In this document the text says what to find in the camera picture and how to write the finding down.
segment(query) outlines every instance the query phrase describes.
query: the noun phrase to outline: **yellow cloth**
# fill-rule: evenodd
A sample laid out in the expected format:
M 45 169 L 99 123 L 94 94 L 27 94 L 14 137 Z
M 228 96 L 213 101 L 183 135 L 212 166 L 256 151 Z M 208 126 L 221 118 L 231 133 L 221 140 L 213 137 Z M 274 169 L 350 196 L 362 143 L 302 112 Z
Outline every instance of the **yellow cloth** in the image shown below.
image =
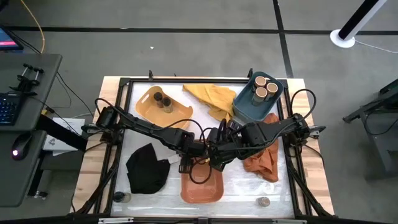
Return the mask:
M 214 84 L 186 84 L 182 90 L 189 91 L 198 98 L 201 103 L 210 106 L 209 114 L 221 121 L 232 119 L 232 102 L 236 93 L 229 88 L 216 86 Z

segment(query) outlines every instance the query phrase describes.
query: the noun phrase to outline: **blue container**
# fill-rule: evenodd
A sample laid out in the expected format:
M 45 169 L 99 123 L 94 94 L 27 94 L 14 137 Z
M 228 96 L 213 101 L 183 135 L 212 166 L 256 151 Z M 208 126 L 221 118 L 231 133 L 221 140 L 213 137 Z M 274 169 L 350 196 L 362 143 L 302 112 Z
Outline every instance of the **blue container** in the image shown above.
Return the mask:
M 278 91 L 273 97 L 269 98 L 268 101 L 262 102 L 259 106 L 254 106 L 251 101 L 254 93 L 252 92 L 252 86 L 254 85 L 254 80 L 256 77 L 262 76 L 264 78 L 269 78 L 269 80 L 278 86 Z M 264 72 L 255 72 L 251 76 L 248 84 L 243 88 L 242 92 L 233 101 L 233 111 L 234 116 L 238 117 L 245 123 L 253 121 L 263 121 L 268 112 L 271 110 L 273 105 L 278 101 L 281 94 L 284 91 L 284 86 L 280 81 L 276 80 Z

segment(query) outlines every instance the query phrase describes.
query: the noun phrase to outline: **keyboard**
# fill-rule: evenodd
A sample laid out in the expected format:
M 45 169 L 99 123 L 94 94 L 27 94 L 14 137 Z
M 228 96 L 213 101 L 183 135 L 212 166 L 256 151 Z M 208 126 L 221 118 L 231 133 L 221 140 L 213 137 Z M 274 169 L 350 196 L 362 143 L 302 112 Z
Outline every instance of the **keyboard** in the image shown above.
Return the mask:
M 15 124 L 20 111 L 22 98 L 15 93 L 0 93 L 0 125 Z

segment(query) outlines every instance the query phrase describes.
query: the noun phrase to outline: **monitor screen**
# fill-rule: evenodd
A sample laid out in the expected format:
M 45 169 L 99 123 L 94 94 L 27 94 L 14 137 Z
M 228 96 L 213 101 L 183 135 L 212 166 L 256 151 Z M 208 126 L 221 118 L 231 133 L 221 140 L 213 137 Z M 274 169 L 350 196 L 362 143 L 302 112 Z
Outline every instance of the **monitor screen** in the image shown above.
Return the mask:
M 19 50 L 20 45 L 6 33 L 6 31 L 0 28 L 0 50 Z

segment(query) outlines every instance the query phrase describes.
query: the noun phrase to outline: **wooden table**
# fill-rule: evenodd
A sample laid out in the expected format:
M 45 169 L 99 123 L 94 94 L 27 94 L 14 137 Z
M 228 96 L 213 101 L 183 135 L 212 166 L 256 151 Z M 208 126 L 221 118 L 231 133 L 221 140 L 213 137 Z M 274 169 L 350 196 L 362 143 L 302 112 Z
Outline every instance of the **wooden table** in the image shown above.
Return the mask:
M 120 78 L 121 77 L 104 77 L 99 97 L 104 98 L 105 100 L 108 100 L 110 103 L 114 104 L 116 101 L 116 95 L 118 93 Z M 287 83 L 289 86 L 290 96 L 292 96 L 297 90 L 305 88 L 303 79 L 291 78 L 287 79 Z M 99 102 L 98 105 L 100 108 L 105 106 L 103 102 Z M 284 109 L 284 116 L 286 118 L 287 111 L 286 111 L 285 100 L 283 99 L 283 97 L 282 97 L 282 107 Z M 294 113 L 300 113 L 302 115 L 305 115 L 309 111 L 309 109 L 310 105 L 308 102 L 307 94 L 305 92 L 299 93 L 294 100 L 294 105 L 293 105 Z M 98 112 L 96 112 L 94 121 L 96 121 L 98 116 L 99 114 Z M 306 122 L 308 123 L 309 126 L 313 125 L 313 119 L 311 115 L 306 118 Z M 87 147 L 91 147 L 94 146 L 95 144 L 98 144 L 100 137 L 101 137 L 100 134 L 90 137 Z M 319 151 L 317 140 L 308 138 L 307 145 Z M 105 145 L 98 146 L 88 151 L 83 158 L 83 163 L 81 165 L 80 175 L 73 198 L 73 204 L 77 210 L 83 206 L 83 204 L 88 200 L 88 198 L 91 196 L 91 194 L 94 192 L 95 188 L 98 185 L 101 175 L 101 168 L 104 161 L 105 147 L 106 147 Z M 113 162 L 115 149 L 116 148 L 114 147 L 111 154 L 111 160 L 109 162 L 109 166 Z M 323 208 L 330 214 L 334 214 L 329 194 L 328 182 L 326 181 L 325 170 L 323 168 L 321 158 L 315 152 L 311 151 L 306 147 L 303 147 L 302 161 L 303 161 L 305 178 L 307 180 L 308 188 L 310 189 L 312 194 L 316 197 L 318 202 L 321 203 Z M 300 190 L 297 184 L 296 188 L 297 188 L 297 195 L 298 195 L 298 202 L 300 209 L 303 213 L 305 213 L 302 191 Z M 104 207 L 106 206 L 106 200 L 108 199 L 108 189 L 109 189 L 109 183 L 103 192 L 103 200 L 100 209 L 101 212 L 104 210 Z

